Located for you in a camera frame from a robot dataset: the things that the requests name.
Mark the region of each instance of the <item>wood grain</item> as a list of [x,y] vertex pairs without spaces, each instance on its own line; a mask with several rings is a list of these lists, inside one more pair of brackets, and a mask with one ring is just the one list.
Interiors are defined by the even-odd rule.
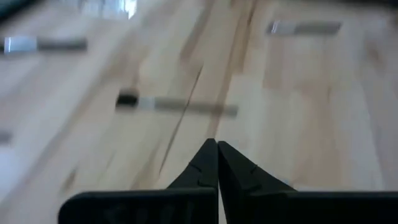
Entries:
[[[150,0],[129,21],[45,2],[2,35],[89,38],[0,58],[0,223],[55,223],[85,190],[162,189],[206,138],[299,190],[397,190],[395,12],[313,1]],[[340,21],[276,37],[271,21]],[[115,110],[120,90],[238,105],[237,117]],[[220,223],[224,223],[222,206]]]

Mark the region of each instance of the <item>black plastic object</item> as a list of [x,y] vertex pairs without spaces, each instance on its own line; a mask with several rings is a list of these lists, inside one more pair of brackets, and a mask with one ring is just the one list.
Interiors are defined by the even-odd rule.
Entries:
[[398,193],[297,192],[228,143],[208,139],[167,189],[78,194],[58,223],[214,224],[218,183],[227,223],[398,222]]
[[165,190],[78,194],[63,204],[58,223],[217,223],[217,155],[208,139]]
[[120,93],[116,100],[116,107],[118,106],[131,106],[136,107],[138,105],[138,95],[135,93]]

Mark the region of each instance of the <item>wooden floor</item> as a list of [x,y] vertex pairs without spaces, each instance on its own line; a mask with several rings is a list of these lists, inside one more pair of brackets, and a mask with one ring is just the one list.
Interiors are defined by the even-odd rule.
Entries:
[[[65,2],[0,27],[3,36],[89,40],[84,54],[0,57],[0,131],[11,135],[0,145],[0,223],[56,223],[60,205],[85,190],[164,188],[206,138],[299,190],[398,190],[395,12],[330,1],[137,0],[127,20]],[[342,27],[333,37],[266,35],[274,20]],[[126,88],[239,111],[115,111]]]

